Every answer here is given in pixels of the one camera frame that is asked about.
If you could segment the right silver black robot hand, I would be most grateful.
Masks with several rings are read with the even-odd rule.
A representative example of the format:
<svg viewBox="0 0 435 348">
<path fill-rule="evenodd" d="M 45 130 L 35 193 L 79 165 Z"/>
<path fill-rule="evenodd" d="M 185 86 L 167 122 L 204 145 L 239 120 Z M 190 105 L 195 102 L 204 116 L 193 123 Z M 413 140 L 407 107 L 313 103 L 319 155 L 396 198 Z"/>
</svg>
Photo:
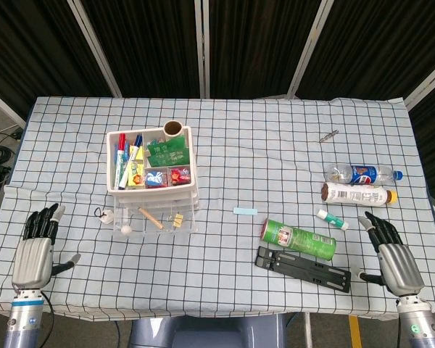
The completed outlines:
<svg viewBox="0 0 435 348">
<path fill-rule="evenodd" d="M 421 272 L 408 245 L 388 221 L 366 212 L 359 218 L 377 254 L 378 275 L 357 269 L 356 276 L 366 283 L 384 286 L 396 297 L 417 295 L 425 286 Z"/>
</svg>

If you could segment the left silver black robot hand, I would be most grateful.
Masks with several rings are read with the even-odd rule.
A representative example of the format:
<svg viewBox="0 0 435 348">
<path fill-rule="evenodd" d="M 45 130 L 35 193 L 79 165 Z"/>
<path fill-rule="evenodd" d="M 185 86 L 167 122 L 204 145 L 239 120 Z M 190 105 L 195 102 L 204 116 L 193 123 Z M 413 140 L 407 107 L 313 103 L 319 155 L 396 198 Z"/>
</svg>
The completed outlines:
<svg viewBox="0 0 435 348">
<path fill-rule="evenodd" d="M 64 213 L 65 206 L 55 203 L 27 218 L 14 257 L 12 287 L 16 293 L 42 289 L 51 277 L 75 267 L 80 260 L 81 255 L 75 254 L 65 263 L 54 264 L 54 245 Z"/>
</svg>

